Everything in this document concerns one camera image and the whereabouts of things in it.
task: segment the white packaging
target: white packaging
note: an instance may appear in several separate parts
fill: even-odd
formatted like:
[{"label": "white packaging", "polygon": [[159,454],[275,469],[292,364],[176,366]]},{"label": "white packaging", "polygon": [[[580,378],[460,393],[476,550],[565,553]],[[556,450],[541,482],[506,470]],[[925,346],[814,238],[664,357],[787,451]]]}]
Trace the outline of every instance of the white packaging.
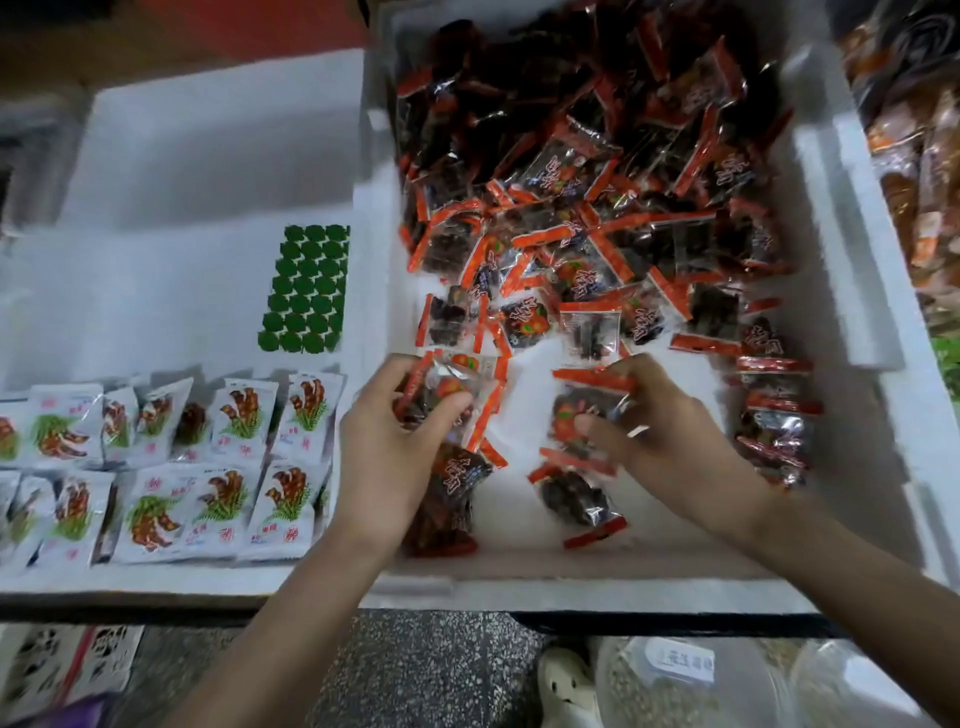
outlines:
[{"label": "white packaging", "polygon": [[250,523],[260,471],[229,466],[196,466],[190,493],[191,518],[178,548],[179,558],[236,555]]},{"label": "white packaging", "polygon": [[299,559],[313,544],[318,512],[314,502],[324,489],[330,461],[320,466],[275,460],[263,478],[240,558],[247,561]]},{"label": "white packaging", "polygon": [[110,561],[142,564],[176,559],[197,480],[194,465],[169,463],[138,471]]},{"label": "white packaging", "polygon": [[36,555],[38,568],[82,569],[90,565],[110,501],[113,473],[77,471],[60,484],[56,522]]},{"label": "white packaging", "polygon": [[238,465],[263,462],[275,402],[275,381],[227,379],[210,406],[211,459]]},{"label": "white packaging", "polygon": [[104,388],[100,384],[37,384],[28,402],[33,418],[29,460],[36,468],[100,468],[104,452]]},{"label": "white packaging", "polygon": [[4,570],[26,569],[40,543],[54,527],[57,498],[44,477],[26,475],[20,479],[10,518],[11,548],[4,554]]},{"label": "white packaging", "polygon": [[193,386],[193,377],[175,381],[148,392],[136,421],[136,441],[128,462],[138,468],[165,462],[170,457],[174,433],[183,406]]},{"label": "white packaging", "polygon": [[104,395],[104,459],[108,463],[126,462],[136,438],[140,405],[132,387],[123,387]]},{"label": "white packaging", "polygon": [[344,391],[343,375],[330,372],[290,375],[280,426],[271,452],[277,457],[319,465],[329,423]]}]

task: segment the dried meat snack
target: dried meat snack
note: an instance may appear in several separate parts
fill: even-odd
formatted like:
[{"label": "dried meat snack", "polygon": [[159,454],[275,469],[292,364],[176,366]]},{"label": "dried meat snack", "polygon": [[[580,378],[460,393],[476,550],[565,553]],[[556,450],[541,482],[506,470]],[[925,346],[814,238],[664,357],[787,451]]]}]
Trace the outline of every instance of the dried meat snack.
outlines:
[{"label": "dried meat snack", "polygon": [[566,358],[573,367],[607,367],[619,358],[620,304],[561,303]]},{"label": "dried meat snack", "polygon": [[490,417],[499,409],[504,386],[502,379],[484,378],[430,351],[410,373],[403,393],[394,405],[394,413],[405,427],[417,427],[444,397],[470,392],[473,402],[450,430],[447,442],[476,452],[483,442]]},{"label": "dried meat snack", "polygon": [[686,330],[674,334],[670,349],[680,352],[717,353],[739,356],[740,297],[734,291],[697,283],[692,286],[690,313]]},{"label": "dried meat snack", "polygon": [[627,520],[613,510],[610,499],[591,473],[556,465],[543,465],[527,478],[540,493],[544,505],[561,521],[585,529],[564,539],[564,548],[583,548],[627,527]]},{"label": "dried meat snack", "polygon": [[555,465],[615,475],[610,457],[577,432],[573,419],[590,414],[616,422],[630,405],[633,380],[587,369],[556,369],[553,377],[560,392],[553,402],[550,431],[540,454]]},{"label": "dried meat snack", "polygon": [[752,392],[736,441],[765,459],[808,468],[813,422],[823,411],[818,401],[780,400]]}]

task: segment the white foam tray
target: white foam tray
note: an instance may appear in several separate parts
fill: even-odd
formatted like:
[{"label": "white foam tray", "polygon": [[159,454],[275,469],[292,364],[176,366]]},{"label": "white foam tray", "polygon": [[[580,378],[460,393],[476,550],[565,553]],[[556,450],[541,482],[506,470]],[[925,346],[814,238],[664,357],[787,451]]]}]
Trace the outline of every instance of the white foam tray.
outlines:
[{"label": "white foam tray", "polygon": [[[375,19],[385,40],[380,56],[272,61],[102,93],[60,229],[18,242],[0,269],[7,276],[0,291],[21,302],[0,322],[17,336],[12,351],[0,352],[7,386],[137,371],[172,377],[191,370],[211,379],[338,366],[349,376],[349,402],[387,352],[412,350],[423,295],[436,285],[405,272],[396,240],[399,189],[384,101],[396,39],[425,36],[459,17],[497,32],[552,4],[392,3]],[[826,15],[802,0],[756,0],[747,10],[764,41],[781,51],[783,93],[798,111],[772,161],[778,212],[800,268],[780,291],[788,333],[815,359],[828,407],[814,486],[850,526],[956,583],[960,497],[951,458],[960,452],[960,433]],[[277,232],[299,221],[343,223],[350,196],[342,349],[319,358],[261,352],[255,332]],[[252,301],[239,289],[252,291]],[[525,479],[537,464],[551,401],[546,372],[557,355],[558,344],[546,343],[511,366],[508,399],[491,430],[511,467],[474,496],[480,551],[399,560],[365,605],[814,611],[789,585],[681,522],[627,478],[612,486],[612,496],[631,528],[564,552],[564,529]],[[708,359],[663,347],[655,355],[718,421],[735,419]],[[0,579],[0,593],[264,595],[289,570],[104,565],[56,579],[27,570]]]}]

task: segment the clear plastic wrapper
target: clear plastic wrapper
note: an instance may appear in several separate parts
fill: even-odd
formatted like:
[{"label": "clear plastic wrapper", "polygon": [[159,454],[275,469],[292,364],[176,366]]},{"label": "clear plastic wrapper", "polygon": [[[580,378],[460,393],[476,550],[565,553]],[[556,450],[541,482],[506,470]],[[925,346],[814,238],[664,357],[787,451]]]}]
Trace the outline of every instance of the clear plastic wrapper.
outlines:
[{"label": "clear plastic wrapper", "polygon": [[627,376],[587,369],[556,369],[560,393],[553,402],[550,431],[540,454],[554,465],[616,474],[609,456],[574,427],[577,415],[590,414],[616,422],[630,405],[633,381]]},{"label": "clear plastic wrapper", "polygon": [[752,392],[747,395],[736,441],[773,463],[809,467],[813,423],[823,405],[812,400],[781,400]]},{"label": "clear plastic wrapper", "polygon": [[572,367],[607,367],[620,358],[620,303],[561,303],[566,361]]},{"label": "clear plastic wrapper", "polygon": [[447,442],[470,452],[480,449],[490,417],[499,409],[504,382],[487,379],[479,373],[458,366],[427,352],[410,373],[403,393],[396,401],[394,413],[405,427],[419,426],[444,397],[457,392],[470,392],[473,402],[460,415],[447,434]]},{"label": "clear plastic wrapper", "polygon": [[29,460],[35,468],[100,468],[104,388],[100,384],[37,384],[30,388]]},{"label": "clear plastic wrapper", "polygon": [[583,548],[627,527],[627,520],[613,510],[592,473],[544,465],[527,477],[547,508],[564,523],[583,529],[579,535],[564,539],[564,548]]}]

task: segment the finger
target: finger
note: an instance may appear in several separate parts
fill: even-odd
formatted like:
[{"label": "finger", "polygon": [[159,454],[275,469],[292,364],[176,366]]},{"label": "finger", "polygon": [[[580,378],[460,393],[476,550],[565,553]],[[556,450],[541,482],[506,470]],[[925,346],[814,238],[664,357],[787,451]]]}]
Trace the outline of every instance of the finger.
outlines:
[{"label": "finger", "polygon": [[472,400],[473,395],[470,392],[457,392],[440,400],[433,412],[414,433],[414,437],[418,441],[418,447],[431,454],[435,453],[447,433],[457,422],[457,418],[467,409]]}]

